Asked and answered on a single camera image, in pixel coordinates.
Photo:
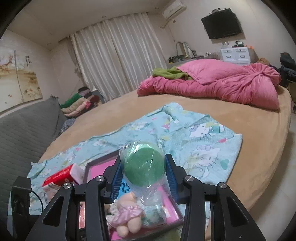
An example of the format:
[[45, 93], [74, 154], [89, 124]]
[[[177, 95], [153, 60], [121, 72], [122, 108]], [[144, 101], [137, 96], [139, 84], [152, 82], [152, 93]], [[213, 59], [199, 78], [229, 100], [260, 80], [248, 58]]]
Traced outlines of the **grey quilted headboard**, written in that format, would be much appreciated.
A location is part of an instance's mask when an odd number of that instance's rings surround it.
[[51, 96], [1, 118], [1, 220], [6, 222], [12, 184], [27, 176], [58, 137], [66, 116]]

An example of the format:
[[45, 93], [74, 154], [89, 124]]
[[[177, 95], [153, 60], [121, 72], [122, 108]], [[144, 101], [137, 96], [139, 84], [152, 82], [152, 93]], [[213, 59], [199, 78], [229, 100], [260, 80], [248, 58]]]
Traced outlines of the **beige bear pink dress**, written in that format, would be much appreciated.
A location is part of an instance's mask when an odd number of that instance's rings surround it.
[[142, 228], [144, 210], [137, 204], [134, 193], [123, 194], [116, 202], [117, 213], [109, 225], [114, 228], [119, 237], [125, 238], [130, 233], [136, 234]]

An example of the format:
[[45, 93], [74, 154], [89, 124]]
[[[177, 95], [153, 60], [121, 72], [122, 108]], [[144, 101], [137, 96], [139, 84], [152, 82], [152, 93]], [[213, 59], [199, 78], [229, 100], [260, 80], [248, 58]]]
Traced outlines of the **tan round bed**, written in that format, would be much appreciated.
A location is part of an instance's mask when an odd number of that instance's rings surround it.
[[176, 102], [185, 110], [210, 115], [243, 136], [240, 154], [227, 183], [244, 206], [251, 209], [278, 167], [290, 128], [290, 94], [283, 87], [279, 87], [277, 92], [279, 112], [215, 99], [168, 94], [139, 97], [133, 91], [79, 117], [71, 128], [50, 144], [42, 160], [50, 159], [94, 135], [117, 130], [165, 104]]

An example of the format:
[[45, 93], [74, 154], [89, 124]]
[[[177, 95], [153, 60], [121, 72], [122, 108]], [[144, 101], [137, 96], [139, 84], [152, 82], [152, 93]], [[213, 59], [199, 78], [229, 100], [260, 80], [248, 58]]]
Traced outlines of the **pink quilt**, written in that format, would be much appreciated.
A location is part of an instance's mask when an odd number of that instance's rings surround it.
[[140, 83], [138, 95], [175, 94], [215, 98], [270, 110], [280, 108], [276, 88], [281, 76], [267, 65], [254, 63], [240, 66], [215, 59], [200, 59], [176, 67], [192, 80], [169, 80], [151, 75]]

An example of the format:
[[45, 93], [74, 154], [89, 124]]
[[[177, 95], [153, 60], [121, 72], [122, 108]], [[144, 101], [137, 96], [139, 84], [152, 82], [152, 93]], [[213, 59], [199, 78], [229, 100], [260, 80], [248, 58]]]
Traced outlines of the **green cloth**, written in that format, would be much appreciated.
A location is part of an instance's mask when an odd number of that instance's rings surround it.
[[192, 80], [192, 78], [185, 72], [177, 69], [173, 66], [170, 69], [155, 68], [152, 72], [153, 77], [163, 77], [169, 80], [182, 79], [182, 80]]

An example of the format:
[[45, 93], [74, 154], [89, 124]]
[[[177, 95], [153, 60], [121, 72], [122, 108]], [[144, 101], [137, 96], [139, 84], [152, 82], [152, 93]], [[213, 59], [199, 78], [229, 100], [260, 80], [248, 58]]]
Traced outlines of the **white curtains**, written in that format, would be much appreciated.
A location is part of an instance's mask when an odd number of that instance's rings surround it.
[[70, 35], [87, 86], [106, 101], [136, 90], [155, 68], [166, 68], [147, 13], [111, 18]]

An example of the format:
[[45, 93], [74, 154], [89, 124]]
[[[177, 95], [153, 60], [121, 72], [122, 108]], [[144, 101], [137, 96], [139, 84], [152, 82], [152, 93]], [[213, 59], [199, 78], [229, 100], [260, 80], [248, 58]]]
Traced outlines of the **black wall television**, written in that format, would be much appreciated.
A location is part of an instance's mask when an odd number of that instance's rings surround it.
[[209, 39], [220, 39], [242, 33], [240, 22], [233, 11], [228, 8], [212, 12], [201, 18]]

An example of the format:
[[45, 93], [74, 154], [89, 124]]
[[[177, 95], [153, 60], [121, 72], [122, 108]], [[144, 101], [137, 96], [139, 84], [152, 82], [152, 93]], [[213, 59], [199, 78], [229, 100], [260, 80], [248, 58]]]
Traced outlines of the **Hello Kitty blue blanket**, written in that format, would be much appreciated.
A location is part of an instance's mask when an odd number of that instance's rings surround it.
[[93, 136], [59, 152], [42, 163], [33, 163], [28, 178], [43, 203], [44, 180], [51, 174], [77, 164], [86, 164], [134, 141], [156, 144], [171, 154], [176, 165], [203, 183], [216, 185], [227, 181], [238, 157], [243, 136], [209, 115], [184, 110], [171, 102], [121, 128]]

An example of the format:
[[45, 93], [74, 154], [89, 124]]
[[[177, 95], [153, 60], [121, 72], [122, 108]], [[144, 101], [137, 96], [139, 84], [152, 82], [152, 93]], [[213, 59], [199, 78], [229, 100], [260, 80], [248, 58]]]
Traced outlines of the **landscape wall painting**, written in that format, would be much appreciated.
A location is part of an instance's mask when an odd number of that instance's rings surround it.
[[1, 112], [43, 98], [28, 54], [1, 47], [0, 75]]

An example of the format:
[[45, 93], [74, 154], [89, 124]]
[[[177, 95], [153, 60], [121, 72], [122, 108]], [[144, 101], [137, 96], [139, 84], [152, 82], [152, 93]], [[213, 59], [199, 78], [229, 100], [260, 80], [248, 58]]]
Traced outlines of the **red white tissue box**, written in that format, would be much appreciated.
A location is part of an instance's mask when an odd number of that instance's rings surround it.
[[61, 187], [65, 183], [80, 185], [83, 183], [84, 170], [77, 164], [71, 164], [62, 170], [49, 176], [43, 183], [42, 187], [51, 184]]

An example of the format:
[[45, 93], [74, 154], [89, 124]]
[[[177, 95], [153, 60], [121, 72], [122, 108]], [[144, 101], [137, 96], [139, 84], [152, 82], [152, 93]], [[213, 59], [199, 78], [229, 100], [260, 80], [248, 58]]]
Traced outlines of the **stack of folded clothes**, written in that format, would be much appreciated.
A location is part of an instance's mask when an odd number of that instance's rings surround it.
[[98, 90], [91, 91], [89, 87], [84, 86], [59, 106], [67, 118], [77, 118], [104, 103], [105, 100]]

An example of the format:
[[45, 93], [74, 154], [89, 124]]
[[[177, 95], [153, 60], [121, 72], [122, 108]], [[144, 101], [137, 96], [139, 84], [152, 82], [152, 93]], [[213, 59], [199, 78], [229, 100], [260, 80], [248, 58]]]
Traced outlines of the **white drawer cabinet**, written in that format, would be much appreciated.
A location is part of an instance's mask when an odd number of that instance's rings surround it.
[[222, 60], [238, 65], [249, 65], [256, 63], [255, 52], [248, 47], [221, 49]]

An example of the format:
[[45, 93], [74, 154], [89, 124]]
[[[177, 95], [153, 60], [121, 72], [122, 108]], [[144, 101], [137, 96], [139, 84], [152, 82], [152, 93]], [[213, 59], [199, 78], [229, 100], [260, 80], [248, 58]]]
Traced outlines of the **floral cream scrunchie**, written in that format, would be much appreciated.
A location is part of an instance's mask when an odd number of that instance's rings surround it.
[[119, 214], [119, 210], [117, 208], [117, 203], [114, 202], [113, 204], [110, 205], [108, 213], [112, 216], [116, 216]]

